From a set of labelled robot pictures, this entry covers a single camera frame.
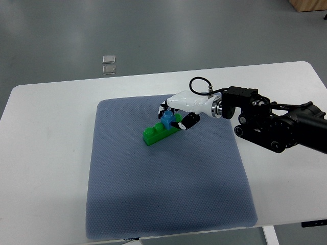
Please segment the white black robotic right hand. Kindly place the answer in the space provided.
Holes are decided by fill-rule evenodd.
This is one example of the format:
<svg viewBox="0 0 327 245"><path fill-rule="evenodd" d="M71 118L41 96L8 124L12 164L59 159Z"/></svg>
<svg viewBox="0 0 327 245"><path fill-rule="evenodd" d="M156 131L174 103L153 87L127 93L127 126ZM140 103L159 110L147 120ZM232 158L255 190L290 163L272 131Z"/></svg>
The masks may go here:
<svg viewBox="0 0 327 245"><path fill-rule="evenodd" d="M176 111L187 112L188 115L180 122L172 121L165 126L168 130L172 127L187 130L199 122L201 113L212 118L221 117L221 95L197 95L185 90L167 98L160 104L158 119L162 119L166 111L171 111L172 115Z"/></svg>

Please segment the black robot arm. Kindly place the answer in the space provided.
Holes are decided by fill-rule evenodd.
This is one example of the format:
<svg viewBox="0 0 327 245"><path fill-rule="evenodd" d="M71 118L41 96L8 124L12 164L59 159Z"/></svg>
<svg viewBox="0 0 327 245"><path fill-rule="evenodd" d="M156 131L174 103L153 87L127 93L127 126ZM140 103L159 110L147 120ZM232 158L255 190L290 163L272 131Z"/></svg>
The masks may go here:
<svg viewBox="0 0 327 245"><path fill-rule="evenodd" d="M257 89L229 87L221 92L222 117L240 109L235 134L276 153L297 144L326 153L326 113L312 102L288 105L271 102Z"/></svg>

